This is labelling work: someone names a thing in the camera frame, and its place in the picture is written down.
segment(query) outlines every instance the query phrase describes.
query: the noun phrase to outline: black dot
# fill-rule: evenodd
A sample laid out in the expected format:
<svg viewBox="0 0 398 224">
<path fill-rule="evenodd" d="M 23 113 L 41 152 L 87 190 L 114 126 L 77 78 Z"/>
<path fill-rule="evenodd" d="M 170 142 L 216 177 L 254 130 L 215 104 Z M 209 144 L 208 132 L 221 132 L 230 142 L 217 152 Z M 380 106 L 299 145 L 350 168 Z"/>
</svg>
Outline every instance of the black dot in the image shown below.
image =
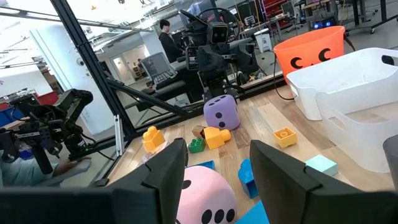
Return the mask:
<svg viewBox="0 0 398 224">
<path fill-rule="evenodd" d="M 201 216 L 201 222 L 202 222 L 202 224 L 207 224 L 207 223 L 209 223 L 210 220 L 211 220 L 211 216 L 212 216 L 212 214 L 211 214 L 211 210 L 210 210 L 210 209 L 208 209 L 208 210 L 206 210 L 205 212 L 203 212 L 203 215 Z"/>
<path fill-rule="evenodd" d="M 226 221 L 227 222 L 232 222 L 235 218 L 235 210 L 230 209 L 227 213 L 226 213 Z"/>
<path fill-rule="evenodd" d="M 214 216 L 214 222 L 220 223 L 224 219 L 224 210 L 220 209 L 216 212 L 216 215 Z"/>
<path fill-rule="evenodd" d="M 182 190 L 187 189 L 189 186 L 191 186 L 191 180 L 184 180 L 184 182 L 182 182 Z"/>
</svg>

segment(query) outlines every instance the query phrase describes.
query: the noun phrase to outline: pink die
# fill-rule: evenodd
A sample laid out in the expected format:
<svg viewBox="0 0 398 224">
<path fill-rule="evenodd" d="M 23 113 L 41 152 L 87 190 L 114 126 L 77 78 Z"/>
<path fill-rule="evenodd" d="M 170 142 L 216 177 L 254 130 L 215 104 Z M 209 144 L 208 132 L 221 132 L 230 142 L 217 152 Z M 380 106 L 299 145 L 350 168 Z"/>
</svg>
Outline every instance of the pink die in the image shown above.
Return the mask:
<svg viewBox="0 0 398 224">
<path fill-rule="evenodd" d="M 185 169 L 178 224 L 235 223 L 236 199 L 227 181 L 212 169 Z"/>
</svg>

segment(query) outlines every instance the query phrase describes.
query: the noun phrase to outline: purple die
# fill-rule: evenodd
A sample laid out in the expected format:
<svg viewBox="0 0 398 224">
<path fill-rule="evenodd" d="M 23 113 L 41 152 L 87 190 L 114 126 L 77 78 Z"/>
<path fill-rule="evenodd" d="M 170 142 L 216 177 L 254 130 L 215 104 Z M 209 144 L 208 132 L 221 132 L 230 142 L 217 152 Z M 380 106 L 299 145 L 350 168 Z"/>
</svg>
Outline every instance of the purple die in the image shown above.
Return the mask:
<svg viewBox="0 0 398 224">
<path fill-rule="evenodd" d="M 232 131 L 241 123 L 235 99 L 231 95 L 217 96 L 207 101 L 203 110 L 210 127 Z"/>
</svg>

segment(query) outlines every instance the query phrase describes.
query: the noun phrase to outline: green lego brick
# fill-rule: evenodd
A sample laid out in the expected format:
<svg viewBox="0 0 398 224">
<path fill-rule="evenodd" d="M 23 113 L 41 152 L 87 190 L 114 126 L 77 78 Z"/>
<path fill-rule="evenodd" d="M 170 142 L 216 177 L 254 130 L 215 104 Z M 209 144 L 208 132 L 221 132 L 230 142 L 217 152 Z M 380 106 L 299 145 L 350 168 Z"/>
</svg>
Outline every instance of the green lego brick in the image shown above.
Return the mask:
<svg viewBox="0 0 398 224">
<path fill-rule="evenodd" d="M 202 138 L 197 138 L 192 140 L 191 144 L 189 144 L 189 151 L 191 153 L 203 152 L 205 150 L 206 142 Z"/>
</svg>

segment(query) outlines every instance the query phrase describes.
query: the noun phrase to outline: yellow toy block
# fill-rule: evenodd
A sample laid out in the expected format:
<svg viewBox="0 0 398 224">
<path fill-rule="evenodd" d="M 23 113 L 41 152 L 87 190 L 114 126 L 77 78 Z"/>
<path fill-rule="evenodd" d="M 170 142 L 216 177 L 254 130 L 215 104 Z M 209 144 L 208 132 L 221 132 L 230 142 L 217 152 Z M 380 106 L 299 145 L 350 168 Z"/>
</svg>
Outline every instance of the yellow toy block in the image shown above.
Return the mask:
<svg viewBox="0 0 398 224">
<path fill-rule="evenodd" d="M 225 129 L 220 131 L 218 128 L 205 128 L 206 142 L 210 150 L 224 146 L 225 142 L 231 139 L 231 133 Z"/>
<path fill-rule="evenodd" d="M 163 144 L 165 139 L 161 131 L 156 127 L 150 127 L 147 132 L 144 133 L 144 147 L 147 152 L 153 153 L 157 146 Z"/>
<path fill-rule="evenodd" d="M 294 131 L 290 130 L 290 128 L 284 128 L 277 132 L 274 132 L 275 141 L 282 148 L 286 148 L 287 146 L 291 146 L 297 143 L 297 135 Z"/>
</svg>

